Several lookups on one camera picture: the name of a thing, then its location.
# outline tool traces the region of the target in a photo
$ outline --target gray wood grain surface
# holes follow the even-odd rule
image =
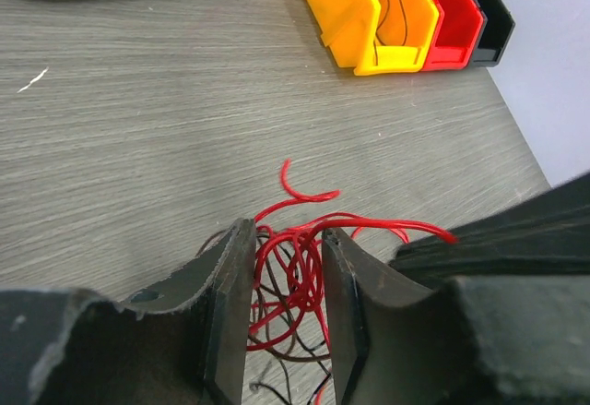
[[[287,157],[301,191],[343,194],[277,226],[345,209],[451,227],[547,188],[485,69],[353,77],[303,0],[0,0],[0,22],[3,284],[123,297],[280,200]],[[305,403],[319,370],[290,369]],[[246,387],[255,402],[272,397]]]

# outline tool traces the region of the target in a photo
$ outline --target wire bundle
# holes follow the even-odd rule
[[[286,160],[280,171],[280,183],[289,199],[278,202],[271,207],[265,208],[254,217],[256,223],[256,235],[258,247],[256,250],[254,268],[254,302],[252,303],[251,321],[249,326],[248,351],[268,351],[281,363],[286,377],[287,397],[281,395],[275,388],[262,382],[267,369],[258,380],[250,384],[252,391],[265,388],[273,392],[284,404],[291,405],[291,393],[289,386],[289,373],[283,361],[294,363],[318,363],[324,371],[325,377],[313,392],[307,402],[308,405],[319,404],[325,386],[330,380],[331,371],[326,368],[323,361],[330,358],[330,336],[322,309],[324,300],[324,275],[322,272],[322,254],[320,251],[321,239],[317,236],[323,230],[329,228],[354,228],[351,237],[356,237],[366,228],[384,229],[397,235],[404,243],[409,242],[405,230],[420,230],[436,234],[445,242],[455,243],[456,238],[439,227],[434,225],[413,221],[413,220],[383,220],[372,219],[347,212],[333,212],[321,216],[315,220],[302,225],[288,227],[285,230],[275,231],[270,225],[262,221],[270,214],[283,208],[308,203],[322,203],[332,200],[340,195],[339,190],[321,193],[318,195],[304,195],[294,190],[288,183],[287,172],[290,160]],[[209,238],[199,250],[204,250],[208,244],[224,232],[218,232]],[[274,260],[275,268],[280,267],[283,280],[278,280],[271,259]],[[263,275],[266,274],[270,280],[268,286],[263,283]],[[273,296],[276,300],[269,302],[267,295]],[[306,315],[314,315],[324,340],[314,347],[303,342],[297,333],[297,328]],[[270,325],[276,320],[281,320],[287,326],[287,331],[279,336],[271,337]],[[265,331],[265,339],[259,338],[261,330]],[[290,344],[285,351],[281,351],[279,344],[288,342]],[[306,356],[295,356],[292,354],[296,345],[307,353]],[[327,352],[316,354],[315,352],[327,347]]]

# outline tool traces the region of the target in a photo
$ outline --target yellow bin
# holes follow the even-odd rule
[[[358,76],[416,72],[439,19],[433,0],[307,0],[340,67]]]

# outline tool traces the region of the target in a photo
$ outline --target red wire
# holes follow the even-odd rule
[[[292,199],[278,202],[263,209],[254,217],[256,224],[266,216],[280,209],[305,203],[321,203],[334,199],[340,195],[339,190],[320,193],[318,195],[305,195],[294,190],[287,182],[289,166],[290,160],[287,159],[281,167],[279,178],[283,189],[292,197]],[[248,345],[248,351],[265,350],[290,338],[297,330],[297,327],[300,325],[304,316],[308,313],[313,313],[315,315],[320,325],[320,329],[322,330],[322,334],[324,335],[328,350],[330,349],[328,326],[325,321],[324,311],[322,310],[322,302],[324,299],[324,273],[322,271],[322,253],[320,250],[322,240],[316,239],[316,236],[326,229],[347,227],[353,227],[355,229],[351,234],[352,238],[355,238],[366,228],[378,228],[396,234],[407,244],[409,242],[409,237],[405,230],[409,229],[436,234],[449,244],[454,244],[456,242],[456,238],[448,231],[429,223],[416,220],[371,219],[344,211],[325,214],[310,222],[291,226],[279,232],[275,232],[269,225],[257,225],[257,231],[265,233],[268,236],[268,239],[266,239],[256,251],[254,288],[258,289],[260,287],[265,263],[272,253],[285,273],[286,282],[289,287],[289,295],[284,300],[285,302],[263,303],[265,308],[273,309],[251,324],[249,331],[251,334],[255,334],[260,328],[286,313],[285,305],[289,310],[297,308],[299,313],[297,314],[297,318],[289,326],[289,329],[283,334],[266,342]],[[280,247],[284,246],[284,244],[290,245],[293,249],[292,258],[289,263],[287,263],[280,254]],[[259,306],[261,305],[258,302],[252,304],[253,309],[258,309]],[[320,403],[324,390],[325,386],[317,394],[314,402],[315,405]]]

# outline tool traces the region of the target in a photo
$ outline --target white wall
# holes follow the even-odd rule
[[[516,28],[490,69],[551,185],[590,170],[590,0],[503,0]]]

